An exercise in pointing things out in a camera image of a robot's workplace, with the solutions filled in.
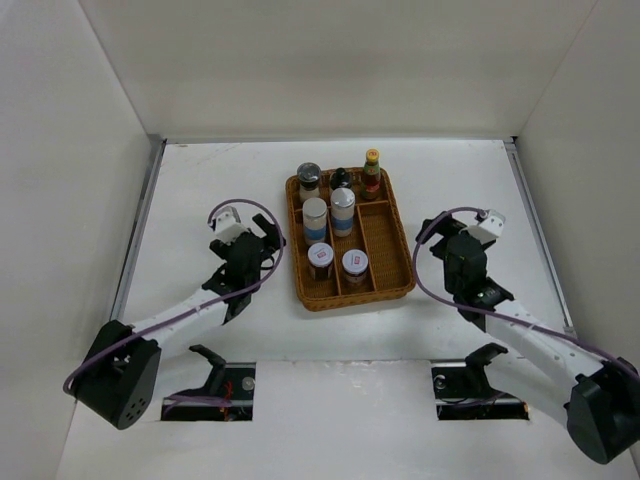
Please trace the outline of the tall blue-label shaker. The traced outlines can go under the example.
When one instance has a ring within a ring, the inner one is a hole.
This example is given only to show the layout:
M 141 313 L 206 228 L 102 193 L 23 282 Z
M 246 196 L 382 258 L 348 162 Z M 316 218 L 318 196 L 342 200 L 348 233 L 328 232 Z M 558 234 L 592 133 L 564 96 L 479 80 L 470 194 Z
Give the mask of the tall blue-label shaker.
M 355 193 L 350 188 L 340 187 L 332 192 L 330 201 L 333 233 L 338 237 L 350 235 L 354 222 Z
M 302 206 L 303 234 L 308 246 L 322 243 L 327 235 L 327 205 L 319 197 L 307 199 Z

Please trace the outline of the spice jar white lid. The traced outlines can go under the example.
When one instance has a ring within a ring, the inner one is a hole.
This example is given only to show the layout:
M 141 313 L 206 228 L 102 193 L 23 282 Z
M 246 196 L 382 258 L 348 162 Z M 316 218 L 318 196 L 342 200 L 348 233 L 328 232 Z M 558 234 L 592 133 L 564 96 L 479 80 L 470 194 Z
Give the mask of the spice jar white lid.
M 350 288 L 361 287 L 368 276 L 369 258 L 360 249 L 346 251 L 341 259 L 343 277 Z
M 307 251 L 310 276 L 315 281 L 328 280 L 333 272 L 334 251 L 324 242 L 311 245 Z

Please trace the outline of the black-top salt grinder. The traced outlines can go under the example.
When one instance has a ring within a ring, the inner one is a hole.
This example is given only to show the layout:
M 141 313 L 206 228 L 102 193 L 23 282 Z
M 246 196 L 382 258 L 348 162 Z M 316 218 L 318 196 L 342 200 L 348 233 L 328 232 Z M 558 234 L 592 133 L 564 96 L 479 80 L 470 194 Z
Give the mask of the black-top salt grinder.
M 339 188 L 352 188 L 352 175 L 345 168 L 337 168 L 329 177 L 329 190 L 333 193 Z

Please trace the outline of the red sauce bottle yellow cap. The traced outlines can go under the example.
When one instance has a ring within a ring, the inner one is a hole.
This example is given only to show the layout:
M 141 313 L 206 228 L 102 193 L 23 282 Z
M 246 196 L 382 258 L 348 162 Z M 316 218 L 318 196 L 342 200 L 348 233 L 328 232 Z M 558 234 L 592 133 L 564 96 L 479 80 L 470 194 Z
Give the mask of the red sauce bottle yellow cap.
M 380 153 L 377 149 L 369 149 L 365 155 L 361 182 L 361 195 L 365 200 L 375 200 L 381 191 Z

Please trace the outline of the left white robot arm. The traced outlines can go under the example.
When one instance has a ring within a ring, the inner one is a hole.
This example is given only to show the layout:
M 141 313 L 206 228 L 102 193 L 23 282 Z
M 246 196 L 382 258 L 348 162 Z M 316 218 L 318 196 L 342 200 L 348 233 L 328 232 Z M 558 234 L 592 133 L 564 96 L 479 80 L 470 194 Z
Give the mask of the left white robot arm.
M 232 208 L 211 220 L 211 251 L 221 265 L 186 300 L 148 319 L 126 325 L 111 320 L 103 325 L 82 364 L 63 385 L 66 394 L 98 414 L 118 430 L 136 423 L 154 396 L 160 363 L 189 350 L 207 360 L 190 375 L 192 389 L 169 395 L 163 411 L 184 405 L 226 409 L 225 360 L 199 339 L 237 318 L 275 271 L 286 241 L 270 215 L 252 218 L 246 227 Z

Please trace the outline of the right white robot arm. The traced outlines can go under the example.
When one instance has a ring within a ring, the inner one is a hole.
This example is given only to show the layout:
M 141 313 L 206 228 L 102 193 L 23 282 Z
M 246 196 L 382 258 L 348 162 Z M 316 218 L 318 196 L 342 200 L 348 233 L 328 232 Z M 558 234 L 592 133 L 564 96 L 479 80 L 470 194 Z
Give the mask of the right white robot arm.
M 622 357 L 555 331 L 531 315 L 487 273 L 487 250 L 501 236 L 505 218 L 470 208 L 475 224 L 455 219 L 456 209 L 424 220 L 416 237 L 443 263 L 445 299 L 469 323 L 494 338 L 470 354 L 464 384 L 483 396 L 509 393 L 566 428 L 590 460 L 606 465 L 639 441 L 639 372 Z

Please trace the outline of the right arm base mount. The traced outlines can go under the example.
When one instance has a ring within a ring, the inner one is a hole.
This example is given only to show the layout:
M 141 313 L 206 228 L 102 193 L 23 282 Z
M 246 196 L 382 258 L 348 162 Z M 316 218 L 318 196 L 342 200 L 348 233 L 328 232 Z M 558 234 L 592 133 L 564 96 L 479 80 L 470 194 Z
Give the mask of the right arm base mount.
M 525 402 L 490 386 L 485 368 L 508 349 L 486 344 L 463 360 L 431 365 L 436 415 L 440 421 L 529 420 Z

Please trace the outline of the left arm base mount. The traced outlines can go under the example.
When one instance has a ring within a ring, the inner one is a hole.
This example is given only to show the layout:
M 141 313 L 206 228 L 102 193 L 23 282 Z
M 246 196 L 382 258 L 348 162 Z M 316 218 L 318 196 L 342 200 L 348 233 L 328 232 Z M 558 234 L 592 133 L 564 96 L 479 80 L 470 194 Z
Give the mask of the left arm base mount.
M 196 344 L 189 350 L 205 358 L 211 369 L 202 386 L 165 397 L 160 420 L 167 422 L 252 421 L 256 390 L 255 363 L 227 362 L 223 357 Z

